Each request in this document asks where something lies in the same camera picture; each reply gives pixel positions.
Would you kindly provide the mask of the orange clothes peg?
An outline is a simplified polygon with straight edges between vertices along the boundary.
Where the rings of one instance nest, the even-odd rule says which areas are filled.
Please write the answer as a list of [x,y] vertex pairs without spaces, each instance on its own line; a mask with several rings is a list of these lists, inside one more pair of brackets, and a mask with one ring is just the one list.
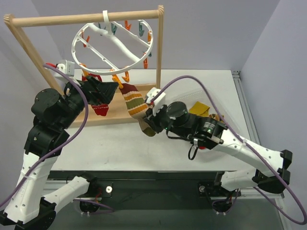
[[123,88],[123,85],[122,85],[122,83],[121,83],[119,77],[118,77],[116,74],[112,75],[112,81],[117,82],[117,83],[118,83],[118,87],[119,87],[120,89]]

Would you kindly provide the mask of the red white patterned sock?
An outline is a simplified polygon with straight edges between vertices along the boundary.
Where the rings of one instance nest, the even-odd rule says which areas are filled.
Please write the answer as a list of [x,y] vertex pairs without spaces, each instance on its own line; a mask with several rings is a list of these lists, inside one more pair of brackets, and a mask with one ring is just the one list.
[[[92,76],[95,79],[97,79],[98,81],[102,81],[102,78],[100,77],[100,75],[95,75],[92,73],[83,73],[82,74],[82,81],[87,81],[88,76]],[[107,112],[109,110],[108,104],[101,104],[101,105],[92,105],[92,109],[94,110],[94,112],[96,113],[96,115],[100,115],[100,116],[106,116]]]

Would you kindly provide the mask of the mustard yellow sock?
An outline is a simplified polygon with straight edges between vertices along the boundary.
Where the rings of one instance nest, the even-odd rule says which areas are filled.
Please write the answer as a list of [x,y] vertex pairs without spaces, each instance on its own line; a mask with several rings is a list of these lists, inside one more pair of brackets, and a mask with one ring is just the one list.
[[198,115],[201,117],[208,117],[209,116],[209,110],[210,107],[201,103],[201,102],[196,102],[190,109],[189,113]]

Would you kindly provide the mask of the white round clip hanger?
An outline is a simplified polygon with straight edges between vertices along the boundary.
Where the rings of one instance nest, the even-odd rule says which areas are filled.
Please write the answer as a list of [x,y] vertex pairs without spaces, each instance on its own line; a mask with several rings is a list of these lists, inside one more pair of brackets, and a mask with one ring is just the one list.
[[154,35],[146,16],[137,11],[121,12],[114,18],[107,10],[101,19],[90,19],[76,33],[71,44],[73,61],[81,69],[107,76],[120,74],[136,67],[148,67],[154,47]]

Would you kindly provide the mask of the maroon striped beige sock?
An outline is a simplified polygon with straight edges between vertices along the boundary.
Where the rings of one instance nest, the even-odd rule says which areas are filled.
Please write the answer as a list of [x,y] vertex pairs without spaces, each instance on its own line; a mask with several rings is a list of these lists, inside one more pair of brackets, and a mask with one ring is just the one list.
[[214,119],[216,121],[224,123],[224,121],[223,121],[224,115],[219,116],[218,114],[209,114],[209,118],[212,118],[212,119]]

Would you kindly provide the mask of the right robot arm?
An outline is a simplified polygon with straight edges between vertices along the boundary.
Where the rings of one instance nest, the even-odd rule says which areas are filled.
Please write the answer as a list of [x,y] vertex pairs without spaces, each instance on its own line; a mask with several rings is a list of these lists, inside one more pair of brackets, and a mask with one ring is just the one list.
[[257,187],[271,194],[280,194],[290,183],[288,167],[292,152],[274,151],[262,147],[238,134],[230,127],[210,117],[191,114],[183,102],[174,102],[155,113],[146,111],[144,121],[156,132],[173,133],[168,138],[189,142],[195,150],[214,150],[235,157],[253,168],[219,172],[213,191],[224,195],[239,188]]

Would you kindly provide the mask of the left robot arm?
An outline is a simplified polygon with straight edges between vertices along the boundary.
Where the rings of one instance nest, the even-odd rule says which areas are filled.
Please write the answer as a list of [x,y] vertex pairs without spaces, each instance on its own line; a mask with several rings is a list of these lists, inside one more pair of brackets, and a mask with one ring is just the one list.
[[20,177],[13,194],[3,203],[1,225],[46,230],[67,204],[79,196],[92,197],[99,192],[97,178],[85,172],[43,195],[52,166],[72,140],[67,129],[81,112],[88,113],[90,105],[110,103],[117,87],[115,82],[88,77],[86,81],[67,83],[64,94],[48,88],[36,95],[31,108],[35,117],[24,146]]

